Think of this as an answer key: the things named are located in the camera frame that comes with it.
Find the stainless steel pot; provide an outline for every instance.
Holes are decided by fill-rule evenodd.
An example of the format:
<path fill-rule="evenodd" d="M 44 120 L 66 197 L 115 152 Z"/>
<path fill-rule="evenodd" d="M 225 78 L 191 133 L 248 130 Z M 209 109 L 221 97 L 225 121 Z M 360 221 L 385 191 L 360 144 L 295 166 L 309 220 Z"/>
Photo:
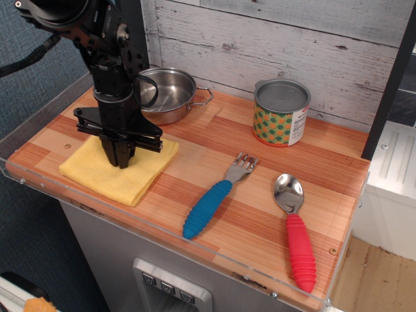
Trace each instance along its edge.
<path fill-rule="evenodd" d="M 209 88 L 196 86 L 194 78 L 187 72 L 175 68 L 151 68 L 140 72 L 157 84 L 159 96 L 151 107 L 142 107 L 143 116 L 155 125 L 167 125 L 184 118 L 195 105 L 206 105 L 214 98 Z M 205 103 L 195 103 L 192 99 L 197 89 L 207 90 L 211 97 Z M 140 95 L 143 103 L 151 101 L 156 89 L 149 83 L 140 82 Z"/>

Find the red rubber handle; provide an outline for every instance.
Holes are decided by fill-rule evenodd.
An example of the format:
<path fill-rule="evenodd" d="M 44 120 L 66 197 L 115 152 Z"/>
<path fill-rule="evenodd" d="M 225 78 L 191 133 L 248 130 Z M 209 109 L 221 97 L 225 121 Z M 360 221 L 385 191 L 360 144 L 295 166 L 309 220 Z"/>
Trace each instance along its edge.
<path fill-rule="evenodd" d="M 301 290 L 311 293 L 317 282 L 317 269 L 306 226 L 302 218 L 293 213 L 287 216 L 286 228 L 294 281 Z"/>

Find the wood panel backdrop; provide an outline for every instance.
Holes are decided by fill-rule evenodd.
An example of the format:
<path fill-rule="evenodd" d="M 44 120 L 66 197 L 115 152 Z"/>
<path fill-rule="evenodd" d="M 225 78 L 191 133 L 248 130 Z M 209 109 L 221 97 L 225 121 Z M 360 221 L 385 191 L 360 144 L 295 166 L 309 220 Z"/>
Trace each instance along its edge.
<path fill-rule="evenodd" d="M 142 0 L 152 66 L 253 99 L 283 78 L 309 117 L 369 132 L 415 0 Z"/>

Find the yellow towel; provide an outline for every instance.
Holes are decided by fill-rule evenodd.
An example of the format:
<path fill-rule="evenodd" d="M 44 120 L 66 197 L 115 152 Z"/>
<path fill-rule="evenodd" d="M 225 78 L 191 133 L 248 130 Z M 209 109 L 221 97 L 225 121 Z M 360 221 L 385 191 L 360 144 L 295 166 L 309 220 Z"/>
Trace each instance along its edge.
<path fill-rule="evenodd" d="M 163 140 L 160 153 L 138 149 L 129 166 L 120 169 L 110 164 L 99 138 L 91 136 L 59 166 L 59 172 L 98 194 L 134 206 L 178 149 L 179 143 Z"/>

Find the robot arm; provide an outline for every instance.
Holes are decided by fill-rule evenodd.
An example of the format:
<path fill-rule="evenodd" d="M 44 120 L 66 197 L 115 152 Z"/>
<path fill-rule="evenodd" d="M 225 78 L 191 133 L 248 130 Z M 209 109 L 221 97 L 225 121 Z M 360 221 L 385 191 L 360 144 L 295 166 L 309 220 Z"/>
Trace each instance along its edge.
<path fill-rule="evenodd" d="M 120 11 L 108 0 L 19 0 L 20 15 L 36 28 L 70 39 L 81 52 L 94 80 L 98 108 L 78 108 L 78 130 L 99 136 L 113 166 L 126 168 L 135 148 L 160 151 L 162 130 L 145 119 L 141 106 L 157 97 L 157 85 L 140 76 L 149 68 L 146 38 L 137 49 Z M 151 83 L 156 94 L 140 102 L 140 84 Z"/>

